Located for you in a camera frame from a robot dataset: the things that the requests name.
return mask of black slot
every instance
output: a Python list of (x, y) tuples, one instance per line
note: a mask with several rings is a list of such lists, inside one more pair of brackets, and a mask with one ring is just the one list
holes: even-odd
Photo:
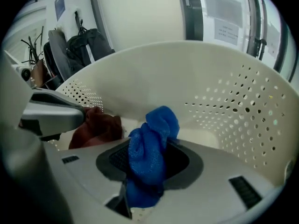
[(74, 161), (76, 161), (78, 159), (79, 159), (78, 156), (73, 155), (73, 156), (69, 156), (69, 157), (63, 158), (62, 162), (64, 162), (64, 164), (66, 164), (66, 163), (69, 163), (69, 162), (74, 162)]
[(235, 191), (242, 199), (247, 209), (252, 208), (262, 200), (261, 196), (254, 190), (254, 188), (243, 176), (231, 178), (228, 181), (234, 187)]

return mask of perforated basket wall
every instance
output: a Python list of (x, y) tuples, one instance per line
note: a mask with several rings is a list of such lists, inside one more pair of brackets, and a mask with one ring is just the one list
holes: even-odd
[[(180, 139), (233, 153), (275, 185), (297, 156), (298, 94), (277, 72), (229, 48), (184, 41), (128, 49), (87, 66), (57, 91), (120, 115), (125, 135), (149, 111), (169, 106)], [(57, 147), (66, 149), (71, 134)]]

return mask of red-brown fabric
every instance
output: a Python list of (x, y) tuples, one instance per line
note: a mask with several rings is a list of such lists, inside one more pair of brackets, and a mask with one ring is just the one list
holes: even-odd
[(119, 116), (104, 114), (99, 107), (84, 109), (85, 122), (74, 132), (69, 149), (101, 145), (121, 139)]

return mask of white laundry basket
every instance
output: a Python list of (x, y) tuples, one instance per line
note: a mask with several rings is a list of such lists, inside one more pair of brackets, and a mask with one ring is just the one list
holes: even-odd
[[(120, 115), (125, 136), (166, 105), (178, 138), (238, 156), (273, 184), (297, 156), (299, 96), (274, 70), (239, 51), (204, 42), (163, 42), (105, 57), (58, 90), (83, 106)], [(73, 132), (61, 135), (67, 149)]]

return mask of blue towel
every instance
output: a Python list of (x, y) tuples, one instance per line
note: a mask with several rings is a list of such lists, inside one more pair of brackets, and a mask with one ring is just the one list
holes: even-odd
[(132, 177), (127, 180), (129, 207), (154, 206), (163, 194), (166, 166), (163, 154), (167, 138), (176, 139), (178, 120), (172, 110), (161, 106), (146, 116), (147, 123), (133, 130), (128, 147)]

